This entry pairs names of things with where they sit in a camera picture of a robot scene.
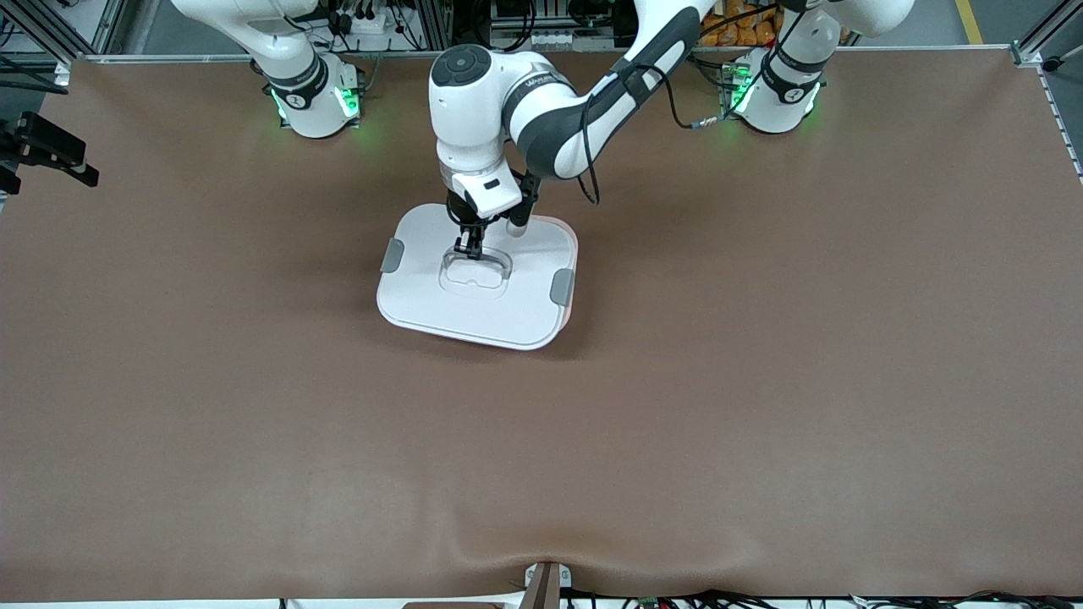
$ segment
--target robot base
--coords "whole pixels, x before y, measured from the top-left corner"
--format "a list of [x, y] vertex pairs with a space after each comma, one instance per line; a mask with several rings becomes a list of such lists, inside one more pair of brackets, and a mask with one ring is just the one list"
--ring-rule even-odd
[[357, 67], [335, 55], [321, 53], [327, 64], [327, 85], [306, 109], [290, 107], [275, 95], [284, 129], [312, 139], [329, 138], [344, 127], [361, 124], [363, 83]]
[[779, 94], [769, 88], [762, 78], [757, 78], [764, 55], [767, 49], [756, 49], [747, 55], [736, 60], [738, 64], [747, 64], [752, 67], [751, 76], [756, 80], [752, 89], [744, 94], [741, 105], [733, 111], [733, 116], [740, 116], [749, 127], [765, 133], [784, 133], [800, 125], [810, 112], [815, 101], [820, 86], [817, 85], [810, 93], [805, 95], [805, 100], [796, 104], [786, 104], [779, 100]]
[[491, 225], [482, 260], [449, 247], [459, 228], [441, 204], [399, 222], [380, 268], [380, 313], [392, 324], [493, 347], [545, 347], [571, 314], [578, 242], [553, 218], [533, 217], [521, 237]]

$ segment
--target yellow floor stripe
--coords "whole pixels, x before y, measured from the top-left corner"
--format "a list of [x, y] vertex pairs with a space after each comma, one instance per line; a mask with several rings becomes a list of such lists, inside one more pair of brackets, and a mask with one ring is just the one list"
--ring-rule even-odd
[[958, 9], [958, 16], [963, 20], [963, 29], [966, 31], [967, 41], [970, 44], [982, 44], [981, 30], [978, 29], [978, 20], [974, 18], [970, 0], [955, 0], [955, 8]]

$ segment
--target brown table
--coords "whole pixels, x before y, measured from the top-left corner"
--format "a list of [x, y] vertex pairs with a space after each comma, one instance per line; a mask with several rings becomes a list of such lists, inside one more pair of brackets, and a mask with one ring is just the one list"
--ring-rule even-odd
[[0, 599], [481, 594], [542, 558], [613, 594], [1083, 593], [1083, 191], [1034, 72], [840, 53], [780, 137], [652, 101], [600, 208], [544, 189], [575, 311], [516, 353], [376, 309], [443, 196], [427, 66], [329, 141], [243, 64], [50, 99], [102, 184], [26, 169], [0, 215]]

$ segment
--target brown tabletop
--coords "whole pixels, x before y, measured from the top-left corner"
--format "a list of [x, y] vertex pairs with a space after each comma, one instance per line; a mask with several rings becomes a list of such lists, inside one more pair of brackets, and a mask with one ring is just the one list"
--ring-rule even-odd
[[481, 594], [543, 558], [612, 594], [1083, 594], [1083, 190], [1034, 72], [840, 53], [779, 137], [655, 99], [601, 207], [543, 190], [575, 310], [518, 353], [376, 309], [443, 196], [427, 68], [329, 141], [244, 64], [49, 100], [102, 183], [28, 168], [0, 215], [0, 599]]

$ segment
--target gray latch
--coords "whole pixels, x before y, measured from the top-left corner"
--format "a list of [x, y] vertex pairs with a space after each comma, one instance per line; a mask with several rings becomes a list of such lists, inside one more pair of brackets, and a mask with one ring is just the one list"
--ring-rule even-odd
[[552, 285], [549, 287], [549, 300], [554, 304], [567, 307], [572, 303], [572, 289], [575, 287], [575, 271], [561, 269], [552, 274]]
[[383, 263], [380, 264], [381, 273], [393, 273], [399, 270], [399, 264], [403, 261], [403, 252], [406, 251], [406, 244], [392, 237], [388, 242], [388, 250], [383, 252]]

